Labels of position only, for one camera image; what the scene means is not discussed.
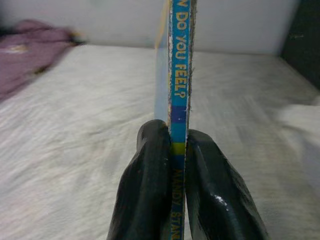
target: white wall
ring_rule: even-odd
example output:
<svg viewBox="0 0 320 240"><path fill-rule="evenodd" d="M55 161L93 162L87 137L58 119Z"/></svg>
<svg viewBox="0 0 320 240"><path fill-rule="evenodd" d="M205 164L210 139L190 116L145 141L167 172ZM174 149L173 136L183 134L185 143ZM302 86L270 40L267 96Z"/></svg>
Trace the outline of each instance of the white wall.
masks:
<svg viewBox="0 0 320 240"><path fill-rule="evenodd" d="M2 0L4 23L71 26L94 44L152 47L164 0ZM198 0L196 50L276 54L298 0Z"/></svg>

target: bed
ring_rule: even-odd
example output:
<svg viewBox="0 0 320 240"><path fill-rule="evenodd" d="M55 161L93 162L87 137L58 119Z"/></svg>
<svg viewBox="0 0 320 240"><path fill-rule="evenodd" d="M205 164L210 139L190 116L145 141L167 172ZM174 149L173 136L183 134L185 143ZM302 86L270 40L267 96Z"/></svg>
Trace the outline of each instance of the bed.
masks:
<svg viewBox="0 0 320 240"><path fill-rule="evenodd" d="M275 120L317 90L271 56L196 52L194 67L190 127L243 176L272 239L319 239L319 198ZM154 88L154 50L83 45L2 102L0 240L105 240Z"/></svg>

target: book cover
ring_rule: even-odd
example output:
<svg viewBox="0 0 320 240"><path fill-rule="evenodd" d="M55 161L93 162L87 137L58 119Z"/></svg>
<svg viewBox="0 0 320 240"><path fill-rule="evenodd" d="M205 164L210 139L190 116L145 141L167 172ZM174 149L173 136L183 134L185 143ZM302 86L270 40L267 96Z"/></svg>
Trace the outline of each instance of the book cover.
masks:
<svg viewBox="0 0 320 240"><path fill-rule="evenodd" d="M171 240L184 239L185 160L189 127L196 0L166 0L156 39L156 119L172 140Z"/></svg>

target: purple blanket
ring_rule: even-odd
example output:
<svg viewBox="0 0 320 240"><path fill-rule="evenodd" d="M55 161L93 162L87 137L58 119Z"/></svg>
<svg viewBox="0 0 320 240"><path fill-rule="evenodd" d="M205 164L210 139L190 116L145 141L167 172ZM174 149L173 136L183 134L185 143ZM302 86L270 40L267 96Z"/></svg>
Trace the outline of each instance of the purple blanket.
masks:
<svg viewBox="0 0 320 240"><path fill-rule="evenodd" d="M66 28L24 20L13 30L16 34L0 39L0 101L16 93L72 46L71 32Z"/></svg>

